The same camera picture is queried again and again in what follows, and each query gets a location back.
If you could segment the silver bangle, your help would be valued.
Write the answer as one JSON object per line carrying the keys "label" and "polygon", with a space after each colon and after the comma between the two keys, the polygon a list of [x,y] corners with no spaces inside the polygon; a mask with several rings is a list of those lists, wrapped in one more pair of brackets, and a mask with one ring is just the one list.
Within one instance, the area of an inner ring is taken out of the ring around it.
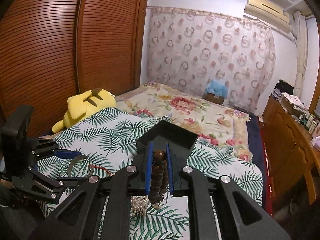
{"label": "silver bangle", "polygon": [[68,177],[90,177],[93,174],[93,165],[86,155],[77,155],[67,167]]}

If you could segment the black jewelry box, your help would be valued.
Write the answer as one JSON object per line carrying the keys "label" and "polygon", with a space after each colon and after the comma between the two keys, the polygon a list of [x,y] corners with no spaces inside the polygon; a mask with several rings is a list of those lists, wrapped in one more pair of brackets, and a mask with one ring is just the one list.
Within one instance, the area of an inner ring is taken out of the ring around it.
{"label": "black jewelry box", "polygon": [[197,134],[161,120],[136,140],[137,153],[144,153],[149,141],[153,142],[153,150],[165,150],[168,142],[171,152],[187,159],[197,139]]}

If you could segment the palm leaf print sheet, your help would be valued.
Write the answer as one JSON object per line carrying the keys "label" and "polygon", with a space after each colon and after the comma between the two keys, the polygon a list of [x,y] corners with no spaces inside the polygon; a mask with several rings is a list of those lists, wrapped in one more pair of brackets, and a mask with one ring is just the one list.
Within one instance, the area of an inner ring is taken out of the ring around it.
{"label": "palm leaf print sheet", "polygon": [[[63,131],[54,141],[61,147],[89,157],[93,175],[105,178],[130,165],[137,154],[136,140],[167,116],[134,116],[106,108]],[[232,146],[219,147],[197,139],[187,164],[205,176],[230,176],[257,203],[262,202],[263,177],[259,168],[233,155]],[[37,163],[51,179],[67,176],[71,160],[50,157]],[[152,205],[146,197],[133,197],[131,239],[188,239],[189,218],[185,197],[165,194],[163,203]]]}

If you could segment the yellow Pikachu plush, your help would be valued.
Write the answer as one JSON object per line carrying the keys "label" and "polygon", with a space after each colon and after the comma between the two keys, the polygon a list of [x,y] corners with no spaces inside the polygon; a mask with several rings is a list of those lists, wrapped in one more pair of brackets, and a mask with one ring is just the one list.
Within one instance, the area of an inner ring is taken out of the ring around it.
{"label": "yellow Pikachu plush", "polygon": [[58,121],[52,132],[58,133],[64,128],[70,128],[85,118],[107,107],[116,107],[115,96],[102,88],[88,90],[82,94],[71,96],[67,100],[68,110],[63,119]]}

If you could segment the floral bed blanket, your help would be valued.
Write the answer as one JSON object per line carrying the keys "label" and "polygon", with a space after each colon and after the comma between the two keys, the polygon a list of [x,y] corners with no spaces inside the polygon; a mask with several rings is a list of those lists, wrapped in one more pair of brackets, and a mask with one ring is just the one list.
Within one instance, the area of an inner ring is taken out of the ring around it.
{"label": "floral bed blanket", "polygon": [[185,94],[167,85],[146,83],[116,96],[117,107],[132,115],[167,116],[173,124],[197,134],[211,145],[234,148],[233,155],[251,161],[248,114]]}

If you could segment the cardboard box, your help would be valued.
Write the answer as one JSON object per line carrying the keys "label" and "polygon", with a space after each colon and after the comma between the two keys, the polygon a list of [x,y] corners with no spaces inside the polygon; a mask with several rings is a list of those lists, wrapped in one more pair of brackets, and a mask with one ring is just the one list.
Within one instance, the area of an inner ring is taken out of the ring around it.
{"label": "cardboard box", "polygon": [[215,95],[212,93],[206,93],[203,98],[209,102],[212,102],[218,105],[223,105],[223,102],[225,100],[223,96]]}

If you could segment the dark blue mattress sheet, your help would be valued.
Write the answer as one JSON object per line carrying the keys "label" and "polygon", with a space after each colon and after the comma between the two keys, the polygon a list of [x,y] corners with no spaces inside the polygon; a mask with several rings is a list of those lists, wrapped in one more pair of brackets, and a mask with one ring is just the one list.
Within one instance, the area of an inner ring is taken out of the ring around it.
{"label": "dark blue mattress sheet", "polygon": [[252,152],[252,162],[259,168],[263,177],[262,207],[266,207],[267,173],[265,167],[264,147],[261,138],[259,118],[249,112],[249,121],[247,122],[248,146]]}

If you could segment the blue plush toy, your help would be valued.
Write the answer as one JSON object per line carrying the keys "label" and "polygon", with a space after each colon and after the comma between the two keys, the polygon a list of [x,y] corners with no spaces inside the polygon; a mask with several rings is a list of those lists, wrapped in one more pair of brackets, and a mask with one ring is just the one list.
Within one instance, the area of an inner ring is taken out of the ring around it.
{"label": "blue plush toy", "polygon": [[226,98],[228,95],[228,88],[226,85],[219,83],[215,80],[210,81],[205,89],[205,93],[214,94],[215,96],[221,96]]}

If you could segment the wooden louvered wardrobe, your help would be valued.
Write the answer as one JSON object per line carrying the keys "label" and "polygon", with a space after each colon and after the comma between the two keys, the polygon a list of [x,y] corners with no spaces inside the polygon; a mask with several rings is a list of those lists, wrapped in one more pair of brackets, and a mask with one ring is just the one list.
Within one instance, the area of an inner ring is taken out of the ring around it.
{"label": "wooden louvered wardrobe", "polygon": [[1,0],[1,122],[31,105],[38,136],[70,96],[137,88],[145,9],[146,0]]}

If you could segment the circle pattern sheer curtain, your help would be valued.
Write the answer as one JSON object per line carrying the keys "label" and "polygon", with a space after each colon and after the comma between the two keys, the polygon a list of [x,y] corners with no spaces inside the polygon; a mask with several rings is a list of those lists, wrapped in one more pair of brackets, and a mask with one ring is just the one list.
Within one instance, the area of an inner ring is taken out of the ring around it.
{"label": "circle pattern sheer curtain", "polygon": [[228,105],[256,112],[276,61],[269,27],[228,15],[150,8],[147,77],[203,96],[210,81],[228,88]]}

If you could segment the wooden sideboard cabinet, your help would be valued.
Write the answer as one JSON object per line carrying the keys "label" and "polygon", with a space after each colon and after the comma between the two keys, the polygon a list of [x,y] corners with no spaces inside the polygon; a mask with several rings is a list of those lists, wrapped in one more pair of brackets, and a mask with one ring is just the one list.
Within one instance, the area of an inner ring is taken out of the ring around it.
{"label": "wooden sideboard cabinet", "polygon": [[274,212],[299,192],[308,194],[309,204],[319,199],[319,151],[311,135],[269,97],[263,112],[262,138],[266,147]]}

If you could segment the folded clothes pile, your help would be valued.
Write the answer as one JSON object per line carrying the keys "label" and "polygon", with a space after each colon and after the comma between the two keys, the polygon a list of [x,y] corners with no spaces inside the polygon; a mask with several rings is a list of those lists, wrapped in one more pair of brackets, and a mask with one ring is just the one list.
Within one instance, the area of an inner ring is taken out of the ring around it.
{"label": "folded clothes pile", "polygon": [[278,101],[284,98],[291,105],[304,107],[304,103],[300,101],[299,97],[293,94],[293,87],[285,80],[280,79],[277,82],[271,96]]}

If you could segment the beige side curtain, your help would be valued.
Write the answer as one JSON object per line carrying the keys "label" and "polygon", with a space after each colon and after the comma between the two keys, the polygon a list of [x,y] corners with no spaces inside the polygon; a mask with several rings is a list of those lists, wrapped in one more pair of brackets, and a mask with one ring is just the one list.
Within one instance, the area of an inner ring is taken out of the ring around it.
{"label": "beige side curtain", "polygon": [[299,12],[294,13],[297,37],[297,72],[294,85],[294,94],[301,97],[303,91],[304,75],[308,56],[308,29],[305,17]]}

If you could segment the wall air conditioner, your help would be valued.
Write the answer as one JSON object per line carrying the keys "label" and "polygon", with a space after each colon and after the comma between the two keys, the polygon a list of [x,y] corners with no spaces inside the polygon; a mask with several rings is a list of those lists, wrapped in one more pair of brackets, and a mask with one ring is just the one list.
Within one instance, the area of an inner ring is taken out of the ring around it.
{"label": "wall air conditioner", "polygon": [[244,13],[274,25],[287,34],[292,31],[289,13],[269,0],[247,0]]}

